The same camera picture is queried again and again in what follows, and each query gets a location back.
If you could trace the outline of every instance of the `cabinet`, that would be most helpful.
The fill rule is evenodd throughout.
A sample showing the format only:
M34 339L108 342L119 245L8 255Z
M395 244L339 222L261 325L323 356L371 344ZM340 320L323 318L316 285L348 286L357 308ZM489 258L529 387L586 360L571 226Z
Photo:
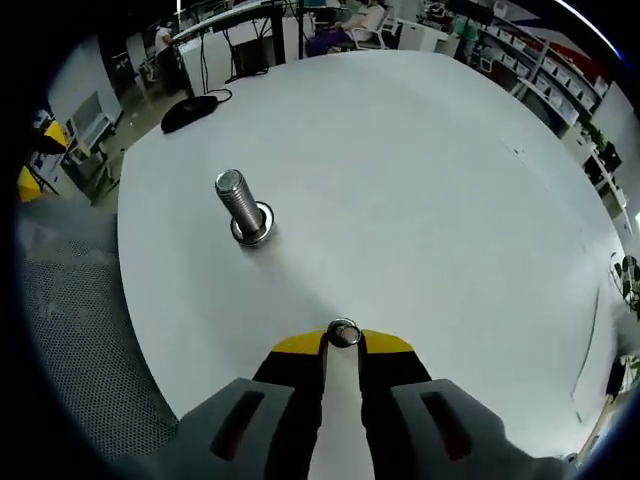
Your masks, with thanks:
M438 41L447 41L449 35L434 28L419 23L398 20L402 25L398 50L417 50L419 52L433 52Z
M562 143L580 165L584 165L593 155L595 145L588 142L575 127L569 127L561 137Z

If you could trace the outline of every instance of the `black mouse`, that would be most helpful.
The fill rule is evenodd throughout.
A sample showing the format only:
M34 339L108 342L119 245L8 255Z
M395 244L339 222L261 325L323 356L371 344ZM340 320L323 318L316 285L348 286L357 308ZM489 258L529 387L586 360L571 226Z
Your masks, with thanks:
M193 97L176 103L165 113L160 122L160 128L164 133L175 132L186 127L196 120L206 117L216 108L220 102L216 97Z

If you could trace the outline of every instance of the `shelf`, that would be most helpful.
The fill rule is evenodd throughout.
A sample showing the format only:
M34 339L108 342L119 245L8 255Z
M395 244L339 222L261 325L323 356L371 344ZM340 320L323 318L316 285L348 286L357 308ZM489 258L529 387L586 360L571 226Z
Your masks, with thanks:
M538 74L540 73L544 73L547 77L551 78L551 81L555 85L560 87L562 94L565 96L565 98L567 98L573 104L576 110L578 110L578 112L580 113L580 117L591 118L593 116L593 113L587 110L587 108L584 105L582 105L582 102L580 102L580 100L578 100L573 95L573 93L569 91L569 88L566 85L564 85L560 80L558 80L555 75L547 72L544 68L540 68L540 70L538 71Z
M544 103L545 105L547 105L547 107L549 107L553 112L555 112L561 119L562 121L569 125L569 123L567 123L567 120L565 119L564 115L562 114L562 112L558 109L558 107L556 107L555 105L553 105L550 101L549 101L549 97L547 97L547 95L545 95L544 93L542 93L538 87L536 87L533 83L531 83L530 81L520 78L519 79L520 83L522 83L526 88L528 88L530 91L532 91L537 97L539 97Z
M600 95L597 92L596 88L591 84L591 82L589 80L587 80L587 78L584 76L584 74L581 71L579 71L578 68L572 62L567 60L560 52L557 52L556 50L553 50L552 48L550 48L549 51L551 52L554 60L556 58L559 59L560 62L564 63L567 67L569 67L569 70L571 71L571 73L576 75L580 79L580 81L582 83L587 85L593 91L593 93L596 94L596 96L598 98L602 98L602 95Z
M515 46L513 46L511 43L507 42L506 40L503 40L502 38L498 37L497 35L494 35L493 33L490 33L486 30L478 30L478 33L482 32L484 35L487 35L491 38L493 38L494 40L500 42L503 45L506 45L507 47L509 47L512 51L516 52L517 55L521 55L524 58L526 58L528 61L530 61L533 64L536 64L538 62L538 60L536 60L535 58L533 58L530 54L528 54L527 52L525 52L524 50L519 50L517 49Z
M527 37L533 39L534 41L536 41L537 43L539 43L540 45L544 45L544 42L542 40L540 40L538 37L536 37L535 35L532 35L531 33L527 32L524 28L522 28L520 25L516 25L513 22L510 22L509 20L505 20L504 18L500 18L500 17L493 17L494 20L497 20L499 22L504 23L505 25L509 25L510 27L514 28L515 30L518 30L520 33L525 34Z
M494 60L494 62L495 62L495 63L499 63L499 64L500 64L500 65L502 65L504 68L506 68L507 70L509 70L510 72L512 72L514 75L517 75L517 76L518 76L518 78L525 78L525 79L526 79L526 78L527 78L527 76L529 75L529 74L527 74L527 75L521 75L521 74L519 74L519 73L516 71L516 69L515 69L515 68L510 67L509 65L507 65L507 64L505 63L505 61L504 61L504 60L500 60L500 59L497 59L497 58L496 58L496 59Z

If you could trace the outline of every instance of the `white round table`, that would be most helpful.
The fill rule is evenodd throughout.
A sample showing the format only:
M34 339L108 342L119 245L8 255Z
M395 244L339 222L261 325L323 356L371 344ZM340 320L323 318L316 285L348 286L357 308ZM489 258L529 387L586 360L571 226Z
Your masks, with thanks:
M611 360L602 285L621 247L552 132L438 54L330 55L230 88L214 114L151 130L122 172L127 305L175 414L251 378L282 338L347 316L411 343L524 450L578 450L609 367L583 388L596 407L582 423L572 392L588 350L589 365ZM275 212L262 249L231 236L214 190L227 168Z

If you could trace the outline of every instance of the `yellow object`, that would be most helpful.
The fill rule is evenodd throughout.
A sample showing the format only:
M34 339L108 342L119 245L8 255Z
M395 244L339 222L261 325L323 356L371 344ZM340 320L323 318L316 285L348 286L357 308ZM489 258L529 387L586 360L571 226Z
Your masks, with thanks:
M320 340L324 332L321 330L309 332L295 337L287 337L275 347L272 352L302 353L305 355L317 355L320 352Z
M58 142L60 145L62 145L65 148L69 146L69 141L67 140L67 137L64 134L64 129L62 128L62 125L60 125L55 120L51 122L51 125L49 125L49 127L44 132L44 134L47 137L53 138L56 142Z
M42 196L40 185L38 185L38 182L36 182L36 179L27 167L22 167L22 170L20 170L20 175L18 176L18 194L20 195L20 201L23 203L30 202Z
M363 330L367 353L413 352L413 347L399 337L373 330Z

